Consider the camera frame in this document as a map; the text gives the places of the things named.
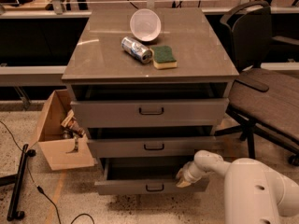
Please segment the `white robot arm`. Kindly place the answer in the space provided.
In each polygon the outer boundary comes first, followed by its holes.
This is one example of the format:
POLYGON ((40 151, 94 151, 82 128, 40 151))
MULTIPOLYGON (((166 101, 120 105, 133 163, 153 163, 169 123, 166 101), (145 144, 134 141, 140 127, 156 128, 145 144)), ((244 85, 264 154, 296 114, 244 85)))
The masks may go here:
POLYGON ((299 215, 299 185, 260 161, 225 161, 206 150, 177 173, 177 186, 188 187, 209 173, 224 178, 225 224, 280 224, 282 217, 299 215))

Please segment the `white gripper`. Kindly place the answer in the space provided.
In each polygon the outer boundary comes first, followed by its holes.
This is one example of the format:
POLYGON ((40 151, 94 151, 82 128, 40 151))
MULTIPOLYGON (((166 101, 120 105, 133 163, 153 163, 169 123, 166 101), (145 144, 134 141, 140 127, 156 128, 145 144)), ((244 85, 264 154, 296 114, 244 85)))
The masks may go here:
POLYGON ((203 177, 204 173, 196 166, 194 161, 187 162, 183 169, 180 168, 176 174, 178 188, 187 188, 192 183, 196 183, 203 177))

